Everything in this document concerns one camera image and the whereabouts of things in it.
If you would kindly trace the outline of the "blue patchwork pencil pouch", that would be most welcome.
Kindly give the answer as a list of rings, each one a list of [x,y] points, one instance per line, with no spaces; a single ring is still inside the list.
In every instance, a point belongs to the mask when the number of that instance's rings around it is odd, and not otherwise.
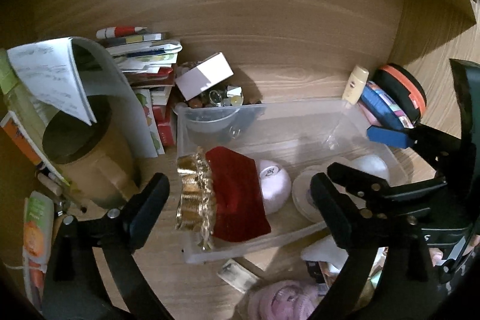
[[[360,101],[383,127],[396,131],[413,129],[406,113],[376,83],[366,82]]]

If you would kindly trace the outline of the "black orange zipper case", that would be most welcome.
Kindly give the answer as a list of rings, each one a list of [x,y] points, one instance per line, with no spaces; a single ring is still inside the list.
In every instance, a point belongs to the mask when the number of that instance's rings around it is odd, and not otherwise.
[[[387,63],[374,72],[373,82],[387,93],[416,125],[426,112],[427,97],[418,80],[405,68]]]

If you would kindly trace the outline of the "cream lotion bottle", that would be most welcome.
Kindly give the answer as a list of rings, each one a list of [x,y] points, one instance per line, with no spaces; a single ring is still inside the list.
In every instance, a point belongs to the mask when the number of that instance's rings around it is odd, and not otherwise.
[[[360,100],[368,81],[368,76],[369,72],[366,68],[356,65],[346,82],[342,99],[351,105],[355,105]]]

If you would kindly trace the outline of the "white round lid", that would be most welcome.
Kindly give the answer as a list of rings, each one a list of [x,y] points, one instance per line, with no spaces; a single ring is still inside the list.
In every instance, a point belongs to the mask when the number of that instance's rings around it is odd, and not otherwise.
[[[320,223],[323,218],[313,201],[310,184],[312,177],[318,173],[326,173],[327,165],[309,166],[294,180],[291,196],[298,212],[312,223]]]

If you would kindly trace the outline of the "pink knitted cloth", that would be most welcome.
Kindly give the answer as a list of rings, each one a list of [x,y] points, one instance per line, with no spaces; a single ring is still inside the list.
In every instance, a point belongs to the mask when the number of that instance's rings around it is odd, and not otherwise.
[[[252,293],[247,304],[248,319],[308,319],[318,305],[315,283],[283,280]]]

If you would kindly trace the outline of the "clear plastic storage bin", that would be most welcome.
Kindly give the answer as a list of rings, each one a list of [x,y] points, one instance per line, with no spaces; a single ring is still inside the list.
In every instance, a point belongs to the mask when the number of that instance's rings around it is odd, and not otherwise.
[[[177,111],[177,154],[224,146],[256,161],[271,161],[285,169],[291,179],[304,170],[321,171],[333,161],[348,163],[375,155],[385,163],[381,176],[388,184],[407,183],[408,177],[390,149],[368,139],[368,126],[358,107],[339,99],[182,107]],[[241,257],[290,244],[326,227],[320,215],[303,216],[291,198],[267,220],[272,228],[267,235],[238,244],[215,239],[212,249],[202,249],[199,233],[186,232],[182,235],[184,260],[201,264]]]

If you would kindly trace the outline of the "small foil packet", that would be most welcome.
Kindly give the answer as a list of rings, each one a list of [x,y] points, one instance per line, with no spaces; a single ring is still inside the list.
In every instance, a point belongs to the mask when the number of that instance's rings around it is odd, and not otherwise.
[[[233,259],[224,263],[217,276],[241,293],[246,293],[260,281],[258,276]]]

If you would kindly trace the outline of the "gold ribbon bow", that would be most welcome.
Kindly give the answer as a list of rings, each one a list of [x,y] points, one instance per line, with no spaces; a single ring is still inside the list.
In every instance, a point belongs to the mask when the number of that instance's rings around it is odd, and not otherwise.
[[[181,195],[176,208],[176,229],[197,232],[203,251],[214,248],[213,232],[216,223],[216,196],[212,169],[202,148],[194,154],[179,157],[176,171]]]

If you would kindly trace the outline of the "glass bowl of trinkets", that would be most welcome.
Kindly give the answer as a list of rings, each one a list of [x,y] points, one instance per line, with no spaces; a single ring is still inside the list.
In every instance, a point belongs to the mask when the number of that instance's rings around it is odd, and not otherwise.
[[[265,107],[261,101],[247,102],[242,87],[220,84],[175,103],[173,112],[191,132],[236,138],[264,114]]]

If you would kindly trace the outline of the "orange booklet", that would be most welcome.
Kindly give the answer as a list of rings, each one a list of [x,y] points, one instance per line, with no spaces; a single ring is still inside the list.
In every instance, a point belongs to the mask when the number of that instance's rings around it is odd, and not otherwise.
[[[1,128],[33,165],[39,166],[43,163],[41,153],[24,130],[15,113],[9,110],[5,114],[1,120]]]

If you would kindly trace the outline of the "white cardboard box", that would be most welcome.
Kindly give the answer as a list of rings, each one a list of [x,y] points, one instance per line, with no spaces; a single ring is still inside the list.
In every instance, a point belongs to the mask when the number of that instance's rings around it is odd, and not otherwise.
[[[175,79],[183,98],[189,101],[209,88],[230,78],[233,70],[222,52],[218,52]]]

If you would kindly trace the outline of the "open white booklet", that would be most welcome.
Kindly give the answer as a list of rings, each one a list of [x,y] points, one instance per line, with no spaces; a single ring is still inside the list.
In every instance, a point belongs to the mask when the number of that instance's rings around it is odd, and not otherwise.
[[[113,123],[133,156],[157,156],[140,101],[111,54],[99,43],[83,37],[56,38],[10,48],[7,58],[38,101],[87,126],[100,120],[94,112],[93,97],[104,96]]]

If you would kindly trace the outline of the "stack of books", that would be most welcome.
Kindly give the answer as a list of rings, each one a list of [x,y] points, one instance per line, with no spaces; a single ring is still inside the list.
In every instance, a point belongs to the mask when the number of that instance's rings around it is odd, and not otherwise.
[[[155,150],[163,154],[167,143],[161,140],[158,125],[162,118],[154,117],[154,107],[164,109],[168,104],[182,43],[168,39],[163,32],[98,41],[111,54],[136,94],[145,112]]]

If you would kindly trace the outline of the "red white marker pen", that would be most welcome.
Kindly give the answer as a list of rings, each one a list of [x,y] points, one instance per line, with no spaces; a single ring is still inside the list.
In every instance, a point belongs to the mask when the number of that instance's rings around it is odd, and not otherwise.
[[[116,26],[97,30],[96,38],[98,40],[106,40],[110,38],[127,37],[131,35],[141,34],[147,31],[145,27],[138,26]]]

